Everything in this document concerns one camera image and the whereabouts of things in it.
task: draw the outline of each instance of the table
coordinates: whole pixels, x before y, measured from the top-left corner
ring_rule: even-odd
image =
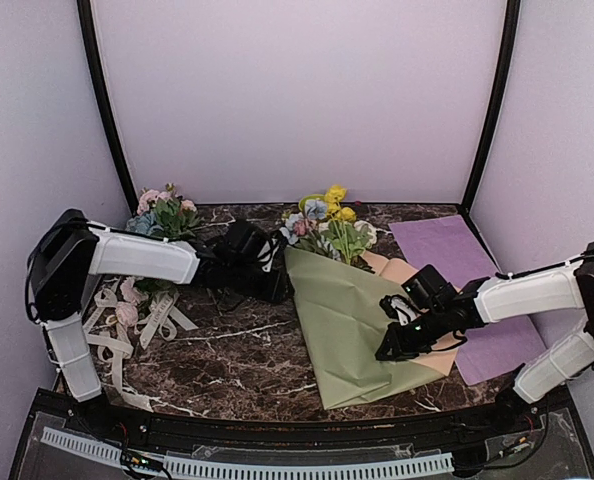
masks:
[[[282,212],[291,207],[200,206],[204,223],[197,233],[201,239],[224,233],[236,218],[271,231],[279,228]],[[379,229],[373,251],[390,258],[404,256],[388,231],[389,223],[457,214],[453,205],[363,204],[354,208],[360,219]],[[124,362],[126,388],[150,397],[159,413],[276,422],[384,419],[491,403],[509,378],[505,375],[468,387],[453,367],[448,377],[420,388],[368,405],[326,411],[291,300],[268,305],[248,299],[229,311],[217,293],[184,286],[177,307],[199,328],[180,330],[171,342],[156,335],[147,350],[137,346],[133,357]],[[131,340],[138,345],[135,337]],[[94,357],[102,382],[110,384],[108,364]],[[111,402],[122,405],[112,387],[107,391]]]

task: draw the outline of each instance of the pink flower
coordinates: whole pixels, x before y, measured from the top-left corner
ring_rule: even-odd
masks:
[[[124,327],[132,327],[137,324],[139,320],[139,312],[137,307],[132,303],[117,302],[115,307],[115,315],[117,315],[117,321]]]
[[[150,210],[150,202],[157,201],[158,196],[161,195],[157,190],[148,190],[139,197],[139,206],[137,207],[137,215],[141,215]]]
[[[181,202],[181,209],[182,210],[192,210],[193,212],[197,211],[197,207],[191,200],[184,200]]]
[[[148,295],[135,288],[135,277],[128,277],[119,287],[124,300],[133,305],[139,305],[144,300],[148,300]]]
[[[171,198],[173,198],[173,194],[172,192],[169,192],[168,190],[166,190],[165,192],[161,192],[159,195],[157,195],[157,200],[170,200]]]
[[[308,225],[306,224],[306,220],[300,220],[295,222],[293,226],[293,232],[299,237],[302,237],[308,233]]]

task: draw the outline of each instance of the white vent grille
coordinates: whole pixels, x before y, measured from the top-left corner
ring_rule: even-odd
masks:
[[[42,443],[105,465],[120,468],[118,448],[96,440],[44,427]],[[395,480],[452,472],[450,453],[391,462],[316,467],[282,467],[215,463],[172,455],[153,455],[164,462],[173,478],[218,480]]]

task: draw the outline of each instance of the white wall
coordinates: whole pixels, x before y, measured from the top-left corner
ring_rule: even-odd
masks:
[[[137,188],[458,202],[503,0],[95,1]]]
[[[504,106],[473,216],[503,269],[594,240],[594,2],[524,2]],[[580,318],[537,319],[547,343]],[[594,450],[594,373],[571,384]]]
[[[0,0],[0,479],[35,389],[50,387],[26,320],[26,257],[63,210],[128,215],[90,84],[76,2]]]

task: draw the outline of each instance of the yellow flower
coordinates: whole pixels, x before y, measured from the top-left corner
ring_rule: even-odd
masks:
[[[337,202],[333,202],[333,203],[328,203],[327,205],[328,205],[328,210],[326,210],[326,214],[331,218],[336,217],[337,214],[341,210],[341,207],[339,206],[339,204]]]
[[[324,195],[324,201],[326,203],[339,203],[346,196],[346,189],[340,185],[333,185],[328,189],[326,195]]]
[[[341,209],[341,219],[353,223],[355,220],[357,220],[357,214],[352,208],[344,207]]]

